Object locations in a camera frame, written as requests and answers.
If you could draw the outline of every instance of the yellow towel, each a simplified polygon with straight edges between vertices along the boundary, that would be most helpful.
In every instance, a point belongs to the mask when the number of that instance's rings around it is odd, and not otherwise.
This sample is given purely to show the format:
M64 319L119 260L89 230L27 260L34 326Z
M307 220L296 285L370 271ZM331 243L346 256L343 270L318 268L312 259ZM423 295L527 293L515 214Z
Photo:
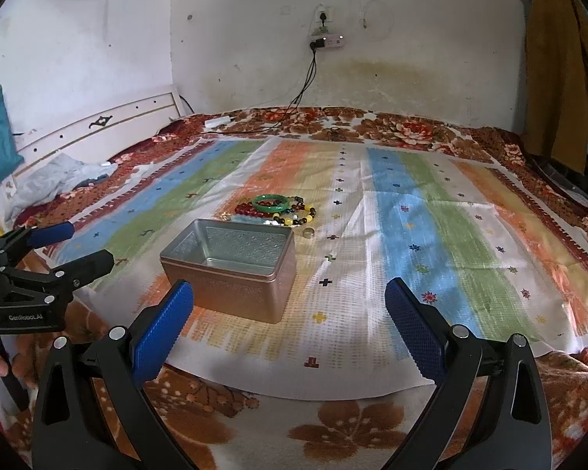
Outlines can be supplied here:
M583 173L588 146L588 18L580 1L533 0L525 47L525 149Z

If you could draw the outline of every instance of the wall socket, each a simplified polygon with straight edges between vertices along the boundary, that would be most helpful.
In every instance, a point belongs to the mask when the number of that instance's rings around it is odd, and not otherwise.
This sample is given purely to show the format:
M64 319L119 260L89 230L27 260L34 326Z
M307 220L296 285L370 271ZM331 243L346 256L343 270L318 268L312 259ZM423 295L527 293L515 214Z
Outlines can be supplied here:
M323 12L327 16L327 18L325 19L325 23L330 23L331 21L333 21L333 14L334 14L333 7L328 7L326 5L318 5L318 7L316 7L316 22L317 23L322 22L322 19L320 19L320 14L322 14Z
M340 34L322 34L309 37L312 42L316 43L317 48L321 47L342 47L344 45L344 36Z

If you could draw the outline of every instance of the green stripe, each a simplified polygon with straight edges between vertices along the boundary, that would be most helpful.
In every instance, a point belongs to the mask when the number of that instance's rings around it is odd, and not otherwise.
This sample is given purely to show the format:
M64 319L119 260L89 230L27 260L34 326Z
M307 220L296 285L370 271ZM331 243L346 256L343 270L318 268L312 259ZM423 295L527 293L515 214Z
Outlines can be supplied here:
M142 249L145 249L149 244L154 242L157 234L162 229L173 223L183 213L192 210L202 196L216 185L216 182L222 180L233 170L237 169L248 158L249 153L257 150L262 144L263 140L258 139L240 141L238 144L208 161L195 174L162 196L157 202L157 205L151 208L151 210L140 213L130 223L121 226L107 240L105 249L111 252L116 259L126 258L130 260L138 254L143 254ZM205 183L204 180L208 178L213 178L213 180ZM196 196L187 198L187 194L190 193L195 193ZM151 238L138 236L147 230L154 230ZM122 265L114 267L111 273L101 279L97 285L106 284L107 281L113 279L116 273L121 272L123 268Z
M482 240L472 218L438 183L437 176L420 155L398 153L453 258L450 266L455 268L483 334L489 339L507 341L511 334L519 332L531 341L540 340L514 286L492 249Z

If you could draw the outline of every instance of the blue gripper pad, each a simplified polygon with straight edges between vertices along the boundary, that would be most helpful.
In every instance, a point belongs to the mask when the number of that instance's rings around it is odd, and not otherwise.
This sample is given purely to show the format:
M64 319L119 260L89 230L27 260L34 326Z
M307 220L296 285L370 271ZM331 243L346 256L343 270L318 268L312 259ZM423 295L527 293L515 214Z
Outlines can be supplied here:
M194 309L192 286L178 280L157 306L146 307L129 327L133 382L157 378Z
M442 316L435 307L422 305L398 277L387 283L386 309L421 375L440 385L446 375L445 349L421 309L433 309L444 321Z
M31 231L26 243L33 249L39 249L69 240L72 236L74 236L74 226L72 226L71 222L66 221Z

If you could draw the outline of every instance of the metal screw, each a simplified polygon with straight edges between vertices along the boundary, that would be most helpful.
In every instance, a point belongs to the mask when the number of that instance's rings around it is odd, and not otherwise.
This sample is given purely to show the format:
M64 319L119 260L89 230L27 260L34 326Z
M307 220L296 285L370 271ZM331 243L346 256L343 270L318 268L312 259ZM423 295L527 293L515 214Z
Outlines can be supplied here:
M463 325L453 325L453 335L460 339L466 339L470 332Z
M521 348L527 344L527 340L525 339L525 336L522 336L521 334L514 334L512 341L514 341L514 344L516 346L521 347Z
M113 327L109 331L109 337L113 341L117 341L118 339L122 339L124 337L124 334L126 334L126 333L127 333L127 330L124 327Z
M61 336L54 340L54 347L57 349L63 348L65 345L67 345L66 336Z

